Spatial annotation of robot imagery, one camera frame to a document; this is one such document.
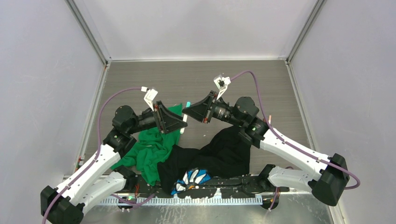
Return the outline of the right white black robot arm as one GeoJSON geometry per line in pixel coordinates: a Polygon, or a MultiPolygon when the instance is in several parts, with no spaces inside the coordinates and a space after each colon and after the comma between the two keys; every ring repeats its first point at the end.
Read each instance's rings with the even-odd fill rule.
{"type": "Polygon", "coordinates": [[[312,193],[320,202],[335,206],[346,190],[350,180],[347,163],[343,156],[328,156],[311,150],[281,134],[259,117],[251,97],[240,97],[230,106],[218,94],[211,91],[201,101],[182,110],[189,117],[209,123],[218,119],[237,126],[239,136],[247,144],[276,154],[289,161],[297,169],[286,169],[268,164],[260,173],[259,185],[270,192],[287,187],[312,193]]]}

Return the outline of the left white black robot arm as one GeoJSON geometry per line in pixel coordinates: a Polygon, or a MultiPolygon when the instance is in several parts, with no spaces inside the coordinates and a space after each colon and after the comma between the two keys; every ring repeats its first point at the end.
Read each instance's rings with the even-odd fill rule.
{"type": "Polygon", "coordinates": [[[134,133],[156,127],[168,134],[188,126],[183,117],[167,109],[161,101],[137,115],[128,106],[120,106],[112,120],[113,128],[99,143],[96,153],[67,180],[40,193],[42,223],[79,224],[84,215],[113,193],[132,192],[138,182],[136,173],[120,165],[108,177],[100,176],[122,159],[137,140],[134,133]]]}

